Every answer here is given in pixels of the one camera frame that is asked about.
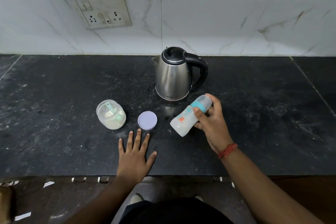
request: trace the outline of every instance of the kettle lid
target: kettle lid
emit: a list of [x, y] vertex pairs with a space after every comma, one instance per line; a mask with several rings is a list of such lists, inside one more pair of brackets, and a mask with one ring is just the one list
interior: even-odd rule
[[184, 53], [186, 51], [180, 47], [169, 47], [162, 52], [162, 60], [170, 65], [180, 65], [186, 62]]

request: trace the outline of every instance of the kettle spout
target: kettle spout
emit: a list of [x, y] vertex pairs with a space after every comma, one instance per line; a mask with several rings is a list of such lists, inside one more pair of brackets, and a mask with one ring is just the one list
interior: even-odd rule
[[157, 67], [159, 65], [159, 59], [160, 59], [161, 55], [157, 55], [157, 56], [154, 56], [152, 58], [152, 61], [153, 61], [153, 64], [155, 67]]

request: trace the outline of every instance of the shoe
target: shoe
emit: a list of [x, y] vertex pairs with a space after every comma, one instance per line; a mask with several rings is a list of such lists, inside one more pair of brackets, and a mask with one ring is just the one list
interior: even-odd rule
[[131, 199], [129, 200], [128, 205], [132, 205], [132, 204], [141, 202], [141, 201], [143, 201], [143, 200], [144, 200], [144, 198], [143, 198], [139, 193], [135, 193], [135, 194], [131, 197]]
[[201, 200], [202, 202], [204, 202], [203, 198], [200, 195], [196, 195], [196, 196], [194, 196], [194, 198], [196, 198], [196, 199]]

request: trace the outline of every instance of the forearm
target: forearm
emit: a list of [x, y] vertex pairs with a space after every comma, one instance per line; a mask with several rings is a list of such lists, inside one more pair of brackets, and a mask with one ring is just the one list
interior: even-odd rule
[[110, 224], [134, 186], [122, 178], [115, 178], [111, 185], [69, 218], [65, 224]]
[[322, 223], [276, 186], [239, 149], [222, 158], [222, 163], [252, 213], [263, 223]]

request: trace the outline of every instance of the purple lid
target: purple lid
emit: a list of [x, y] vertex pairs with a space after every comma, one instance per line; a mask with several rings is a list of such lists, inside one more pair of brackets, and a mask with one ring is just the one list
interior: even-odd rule
[[140, 128], [144, 130], [151, 130], [155, 127], [158, 118], [156, 117], [155, 113], [151, 111], [143, 112], [139, 115], [138, 124]]

